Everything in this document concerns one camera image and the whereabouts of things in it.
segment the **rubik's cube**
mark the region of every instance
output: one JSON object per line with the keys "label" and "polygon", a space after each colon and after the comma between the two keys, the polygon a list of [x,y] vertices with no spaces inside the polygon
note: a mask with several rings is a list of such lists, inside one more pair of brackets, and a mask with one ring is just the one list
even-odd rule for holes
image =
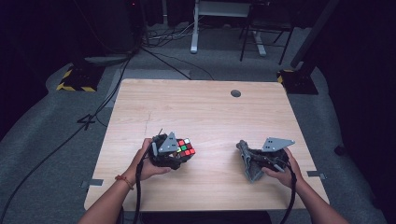
{"label": "rubik's cube", "polygon": [[176,158],[183,161],[189,160],[195,154],[195,149],[192,147],[190,139],[177,139]]}

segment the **hand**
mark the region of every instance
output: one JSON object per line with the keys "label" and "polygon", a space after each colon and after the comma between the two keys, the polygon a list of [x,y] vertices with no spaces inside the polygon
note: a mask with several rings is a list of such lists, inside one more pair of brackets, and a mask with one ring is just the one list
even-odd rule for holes
{"label": "hand", "polygon": [[[299,180],[301,180],[300,181],[300,183],[301,183],[304,179],[301,174],[300,166],[298,165],[297,161],[294,159],[293,155],[291,155],[290,150],[287,147],[285,147],[284,150],[285,150],[286,154],[288,154],[291,169],[293,169],[293,172],[296,174],[297,182]],[[268,169],[266,167],[262,167],[262,171],[265,172],[267,175],[278,179],[279,182],[281,184],[283,184],[284,186],[291,188],[291,172],[290,172],[289,168],[285,169],[285,173],[275,172],[275,171]]]}
{"label": "hand", "polygon": [[[145,154],[146,149],[149,147],[151,144],[152,139],[146,138],[143,141],[142,148],[140,148],[137,152],[136,155],[134,156],[134,159],[132,160],[131,165],[127,169],[127,171],[124,173],[127,176],[133,176],[136,173],[136,166],[140,162],[141,158]],[[171,171],[170,167],[157,167],[154,166],[149,158],[144,159],[144,164],[143,164],[143,169],[142,169],[142,175],[140,176],[140,180],[145,180],[150,178],[153,175],[163,175],[166,173],[169,173]]]}

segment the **white desk leg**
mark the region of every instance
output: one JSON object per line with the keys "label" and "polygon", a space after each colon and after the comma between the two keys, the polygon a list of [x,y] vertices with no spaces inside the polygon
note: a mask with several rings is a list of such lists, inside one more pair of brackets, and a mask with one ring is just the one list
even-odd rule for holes
{"label": "white desk leg", "polygon": [[259,50],[260,56],[264,57],[267,55],[267,52],[265,51],[264,45],[262,44],[262,38],[260,37],[260,32],[255,32],[253,31],[253,37],[254,41],[257,44],[257,49]]}
{"label": "white desk leg", "polygon": [[197,53],[198,51],[198,15],[199,15],[199,0],[195,0],[195,9],[194,9],[194,30],[192,32],[192,41],[191,41],[191,53]]}

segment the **right hand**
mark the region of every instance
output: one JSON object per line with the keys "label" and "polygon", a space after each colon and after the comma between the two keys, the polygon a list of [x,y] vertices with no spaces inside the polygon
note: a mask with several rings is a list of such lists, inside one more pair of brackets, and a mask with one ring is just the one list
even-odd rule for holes
{"label": "right hand", "polygon": [[[285,150],[286,154],[288,154],[291,169],[293,169],[293,172],[296,174],[297,180],[304,180],[301,174],[300,166],[298,165],[297,161],[294,159],[293,155],[291,155],[290,150],[287,147],[283,149]],[[285,173],[275,172],[266,167],[262,167],[262,171],[265,172],[267,175],[278,179],[279,182],[284,186],[291,188],[291,172],[289,168],[285,169]]]}

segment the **chair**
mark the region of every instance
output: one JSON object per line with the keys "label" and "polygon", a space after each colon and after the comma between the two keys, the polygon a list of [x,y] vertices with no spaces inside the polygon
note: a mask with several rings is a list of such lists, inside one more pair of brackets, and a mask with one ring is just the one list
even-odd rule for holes
{"label": "chair", "polygon": [[[242,62],[245,52],[245,46],[248,39],[249,31],[277,33],[279,34],[273,44],[255,43],[256,45],[282,47],[283,52],[280,57],[279,64],[282,64],[286,49],[289,45],[291,35],[294,30],[292,24],[292,13],[287,6],[286,1],[281,0],[254,0],[247,15],[247,23],[239,35],[239,39],[244,36],[244,44],[242,47],[241,57],[239,61]],[[288,40],[285,45],[275,45],[276,41],[282,36],[284,32],[289,32]]]}

